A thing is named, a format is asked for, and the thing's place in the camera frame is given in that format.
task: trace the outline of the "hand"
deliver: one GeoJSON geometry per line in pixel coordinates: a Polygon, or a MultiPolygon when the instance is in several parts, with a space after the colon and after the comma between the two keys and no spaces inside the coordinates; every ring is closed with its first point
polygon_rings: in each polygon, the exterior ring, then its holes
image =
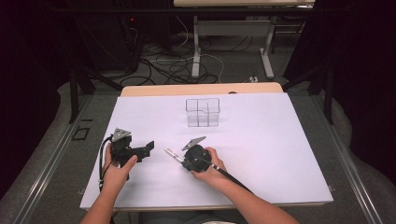
{"type": "Polygon", "coordinates": [[[125,184],[129,172],[136,162],[137,156],[134,155],[125,163],[124,166],[119,168],[119,164],[111,160],[111,144],[108,144],[106,147],[105,164],[103,166],[105,178],[102,191],[108,191],[118,195],[125,184]]]}
{"type": "MultiPolygon", "coordinates": [[[[222,170],[227,171],[225,169],[223,161],[218,157],[218,153],[216,152],[216,150],[213,147],[206,147],[205,149],[209,151],[210,156],[212,157],[211,162],[217,165],[222,170]]],[[[191,173],[196,179],[203,180],[209,185],[211,185],[213,181],[216,181],[218,179],[227,179],[227,177],[225,177],[219,171],[215,170],[212,166],[209,166],[209,168],[207,168],[207,170],[203,173],[197,173],[195,171],[191,171],[191,173]]]]}

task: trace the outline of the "gray carpet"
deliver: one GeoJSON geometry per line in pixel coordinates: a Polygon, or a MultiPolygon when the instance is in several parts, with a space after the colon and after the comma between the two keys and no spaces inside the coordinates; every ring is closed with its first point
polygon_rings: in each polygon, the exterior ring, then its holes
{"type": "MultiPolygon", "coordinates": [[[[217,37],[211,40],[211,48],[229,49],[241,39],[243,38],[217,37]]],[[[270,55],[276,74],[275,81],[285,82],[281,74],[287,65],[296,40],[297,38],[291,35],[280,36],[276,39],[276,53],[270,55]]],[[[270,81],[265,78],[259,53],[257,49],[254,49],[259,45],[260,42],[253,41],[249,50],[210,52],[217,59],[207,56],[203,58],[203,63],[208,73],[221,74],[220,80],[224,83],[243,82],[250,76],[257,76],[259,81],[270,81]]],[[[135,75],[147,76],[148,72],[149,69],[141,64],[135,75]]],[[[163,84],[166,79],[161,75],[155,75],[156,84],[163,84]]],[[[130,79],[125,81],[124,85],[134,85],[141,81],[142,79],[130,79]]],[[[85,109],[72,126],[67,123],[70,116],[68,86],[66,84],[59,89],[62,103],[57,117],[20,176],[0,202],[2,223],[13,223],[15,220],[16,223],[20,223],[21,220],[27,223],[79,223],[85,215],[85,211],[79,209],[82,195],[78,192],[88,183],[97,150],[119,94],[99,81],[94,81],[94,84],[97,88],[94,96],[80,95],[80,102],[85,105],[83,106],[85,109]],[[84,138],[85,133],[87,134],[85,140],[78,140],[84,138]],[[59,147],[64,147],[64,150],[55,155],[55,149],[59,147]],[[39,191],[37,200],[26,203],[26,199],[31,198],[29,196],[35,192],[32,187],[37,183],[37,177],[42,175],[42,170],[54,157],[59,158],[59,163],[53,164],[54,172],[49,174],[49,182],[42,185],[43,189],[39,191]]],[[[321,114],[315,108],[315,99],[306,95],[305,88],[303,83],[290,89],[290,98],[325,179],[335,188],[332,193],[334,202],[323,206],[285,207],[284,209],[302,223],[368,223],[355,190],[351,187],[350,180],[340,164],[339,155],[334,148],[334,140],[330,137],[321,114]]],[[[334,128],[344,145],[347,146],[350,138],[350,125],[339,105],[334,105],[333,114],[334,128]]],[[[353,155],[352,158],[383,223],[396,223],[394,185],[353,155]]],[[[116,223],[137,223],[137,215],[136,213],[119,213],[115,216],[115,220],[116,223]]]]}

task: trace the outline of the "white table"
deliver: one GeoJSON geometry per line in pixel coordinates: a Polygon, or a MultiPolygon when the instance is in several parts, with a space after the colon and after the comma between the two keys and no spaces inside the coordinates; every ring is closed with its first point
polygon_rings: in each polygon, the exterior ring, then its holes
{"type": "MultiPolygon", "coordinates": [[[[313,5],[315,0],[174,0],[176,7],[275,7],[313,5]]],[[[201,49],[200,35],[263,35],[265,45],[260,49],[262,64],[267,78],[274,78],[268,52],[276,26],[276,17],[270,21],[198,21],[194,17],[193,77],[199,76],[201,49]]]]}
{"type": "MultiPolygon", "coordinates": [[[[116,128],[132,132],[131,147],[154,140],[155,148],[133,168],[115,210],[232,208],[228,199],[194,179],[164,152],[169,147],[182,157],[184,145],[200,136],[206,136],[200,145],[214,147],[228,172],[265,200],[277,205],[332,202],[290,98],[278,84],[127,88],[116,103],[104,139],[116,128]],[[239,93],[224,94],[229,91],[239,93]],[[219,126],[188,127],[185,101],[196,98],[219,99],[219,126]]],[[[81,208],[89,209],[98,196],[98,179],[97,159],[81,208]]]]}

